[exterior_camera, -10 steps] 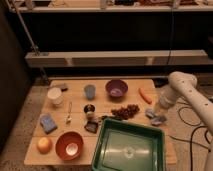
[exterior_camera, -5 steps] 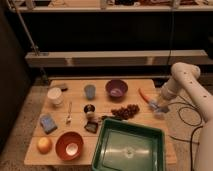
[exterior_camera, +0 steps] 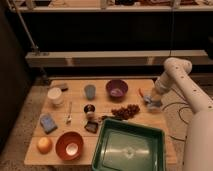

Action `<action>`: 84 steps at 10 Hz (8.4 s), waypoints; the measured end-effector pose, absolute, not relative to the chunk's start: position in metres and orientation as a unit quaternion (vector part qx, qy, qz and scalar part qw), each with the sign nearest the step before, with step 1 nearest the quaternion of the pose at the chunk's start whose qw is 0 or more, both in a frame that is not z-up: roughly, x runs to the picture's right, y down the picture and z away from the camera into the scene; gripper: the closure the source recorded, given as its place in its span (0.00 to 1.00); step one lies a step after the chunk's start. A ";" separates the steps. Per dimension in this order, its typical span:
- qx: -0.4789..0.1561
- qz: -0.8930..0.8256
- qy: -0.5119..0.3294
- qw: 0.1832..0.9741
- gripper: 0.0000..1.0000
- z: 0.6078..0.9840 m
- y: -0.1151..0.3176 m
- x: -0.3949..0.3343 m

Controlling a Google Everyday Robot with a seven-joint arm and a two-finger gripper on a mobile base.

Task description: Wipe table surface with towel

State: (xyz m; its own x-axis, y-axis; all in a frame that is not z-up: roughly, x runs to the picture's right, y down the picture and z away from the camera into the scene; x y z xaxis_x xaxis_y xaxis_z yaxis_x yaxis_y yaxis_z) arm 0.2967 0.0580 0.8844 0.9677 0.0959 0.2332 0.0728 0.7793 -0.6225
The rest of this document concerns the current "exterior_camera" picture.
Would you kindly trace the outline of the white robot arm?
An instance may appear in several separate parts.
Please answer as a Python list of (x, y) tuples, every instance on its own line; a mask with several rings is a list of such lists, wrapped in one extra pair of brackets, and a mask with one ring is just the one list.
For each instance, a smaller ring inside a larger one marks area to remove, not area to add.
[(187, 128), (182, 171), (213, 171), (213, 100), (188, 76), (191, 70), (189, 60), (167, 58), (151, 99), (160, 100), (176, 84), (194, 112)]

